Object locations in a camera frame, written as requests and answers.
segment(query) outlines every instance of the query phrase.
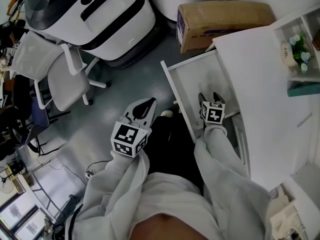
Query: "black pants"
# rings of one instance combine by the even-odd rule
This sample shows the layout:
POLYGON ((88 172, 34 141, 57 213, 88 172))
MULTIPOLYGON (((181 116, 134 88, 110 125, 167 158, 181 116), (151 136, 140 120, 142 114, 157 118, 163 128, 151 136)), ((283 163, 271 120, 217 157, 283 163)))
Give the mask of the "black pants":
POLYGON ((200 191, 204 181, 196 163, 195 145, 182 114, 173 118, 158 116, 151 125, 152 133, 144 147, 150 161, 148 174, 165 173, 183 177, 200 191))

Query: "white shelf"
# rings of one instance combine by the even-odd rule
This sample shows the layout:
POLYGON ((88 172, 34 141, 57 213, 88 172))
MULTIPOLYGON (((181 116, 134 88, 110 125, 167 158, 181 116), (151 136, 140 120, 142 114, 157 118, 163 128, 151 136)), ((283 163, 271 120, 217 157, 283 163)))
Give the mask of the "white shelf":
POLYGON ((317 51, 312 40, 320 29, 320 4, 316 4, 303 11, 289 15, 285 20, 271 25, 276 40, 276 47, 280 51, 282 42, 288 42, 294 35, 304 34, 305 43, 313 59, 308 62, 308 71, 302 73, 298 66, 288 67, 288 80, 300 82, 320 82, 320 51, 317 51))

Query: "blue flowers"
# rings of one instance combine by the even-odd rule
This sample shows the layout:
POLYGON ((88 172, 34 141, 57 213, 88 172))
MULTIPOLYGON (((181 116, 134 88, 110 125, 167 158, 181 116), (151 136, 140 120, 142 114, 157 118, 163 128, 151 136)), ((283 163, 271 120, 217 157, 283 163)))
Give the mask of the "blue flowers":
POLYGON ((301 38, 298 34, 296 34, 293 37, 290 37, 290 39, 289 39, 290 45, 294 46, 296 44, 296 42, 300 41, 300 39, 301 38))
POLYGON ((301 52, 301 59, 304 61, 304 63, 307 63, 308 60, 310 60, 310 58, 311 58, 310 52, 305 52, 305 51, 301 52))
POLYGON ((308 70, 308 61, 313 58, 313 56, 308 51, 307 43, 305 42, 305 35, 303 33, 296 34, 289 39, 292 55, 294 60, 300 67, 302 73, 308 70))
POLYGON ((306 63, 301 63, 300 68, 301 68, 301 72, 302 72, 302 73, 305 73, 305 72, 307 72, 307 70, 308 70, 308 66, 307 66, 306 63))

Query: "white lab coat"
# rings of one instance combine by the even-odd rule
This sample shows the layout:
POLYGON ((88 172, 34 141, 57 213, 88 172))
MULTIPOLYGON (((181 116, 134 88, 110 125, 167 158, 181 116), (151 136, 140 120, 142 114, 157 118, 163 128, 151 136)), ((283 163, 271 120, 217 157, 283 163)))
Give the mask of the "white lab coat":
MULTIPOLYGON (((197 139, 194 155, 225 240, 269 240, 269 193, 252 182, 222 126, 212 125, 197 139)), ((142 151, 136 158, 111 152, 114 159, 88 182, 83 206, 66 222, 73 240, 125 240, 149 170, 142 151)))

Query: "white drawer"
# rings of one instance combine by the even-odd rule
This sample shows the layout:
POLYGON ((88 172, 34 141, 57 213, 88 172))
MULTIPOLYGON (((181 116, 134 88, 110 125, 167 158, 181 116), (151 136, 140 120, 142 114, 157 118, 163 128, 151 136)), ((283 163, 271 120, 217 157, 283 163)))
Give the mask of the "white drawer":
POLYGON ((199 114, 199 93, 202 93, 210 102, 214 101, 214 92, 220 94, 225 100, 226 118, 239 112, 236 96, 217 50, 203 53, 169 67, 164 61, 161 61, 161 65, 193 142, 196 142, 196 138, 201 134, 204 122, 199 114))

